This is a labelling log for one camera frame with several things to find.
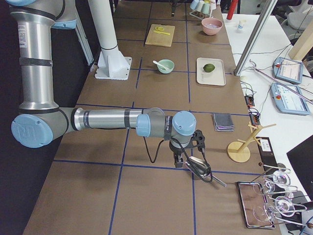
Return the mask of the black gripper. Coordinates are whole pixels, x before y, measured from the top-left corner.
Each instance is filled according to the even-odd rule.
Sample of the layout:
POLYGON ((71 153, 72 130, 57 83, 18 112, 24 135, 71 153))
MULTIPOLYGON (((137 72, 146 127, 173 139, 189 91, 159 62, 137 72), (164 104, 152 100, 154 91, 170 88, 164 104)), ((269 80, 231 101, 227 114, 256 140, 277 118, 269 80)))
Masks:
POLYGON ((182 168, 183 156, 188 158, 186 151, 183 148, 175 147, 172 143, 169 143, 169 147, 173 151, 175 168, 182 168))

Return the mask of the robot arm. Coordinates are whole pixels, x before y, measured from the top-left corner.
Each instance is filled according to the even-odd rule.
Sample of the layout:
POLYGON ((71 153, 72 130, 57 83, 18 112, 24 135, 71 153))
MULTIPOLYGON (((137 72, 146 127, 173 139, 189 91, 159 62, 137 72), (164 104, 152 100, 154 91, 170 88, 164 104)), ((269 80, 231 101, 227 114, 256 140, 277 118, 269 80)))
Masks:
MULTIPOLYGON (((47 170, 61 139, 41 148, 27 148, 11 133, 11 121, 22 102, 17 23, 9 5, 0 2, 0 171, 47 170)), ((85 83, 88 66, 74 30, 52 31, 54 98, 62 107, 74 107, 85 83)))

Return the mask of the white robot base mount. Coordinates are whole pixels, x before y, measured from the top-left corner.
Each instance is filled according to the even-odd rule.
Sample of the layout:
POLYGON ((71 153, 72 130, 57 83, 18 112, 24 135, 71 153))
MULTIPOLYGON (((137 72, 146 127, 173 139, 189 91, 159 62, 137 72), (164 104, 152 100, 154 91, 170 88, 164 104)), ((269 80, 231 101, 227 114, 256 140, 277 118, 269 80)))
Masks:
POLYGON ((112 12, 108 0, 89 0, 101 52, 95 74, 97 79, 127 80, 132 63, 118 48, 112 12))

